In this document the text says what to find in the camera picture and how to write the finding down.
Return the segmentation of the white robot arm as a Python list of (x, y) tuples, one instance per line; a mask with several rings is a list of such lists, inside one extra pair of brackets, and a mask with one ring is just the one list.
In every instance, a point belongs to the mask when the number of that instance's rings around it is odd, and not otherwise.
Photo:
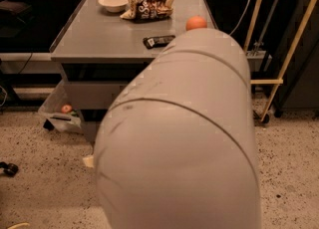
[(116, 98), (96, 137), (111, 229), (261, 229), (250, 71), (227, 34), (176, 37)]

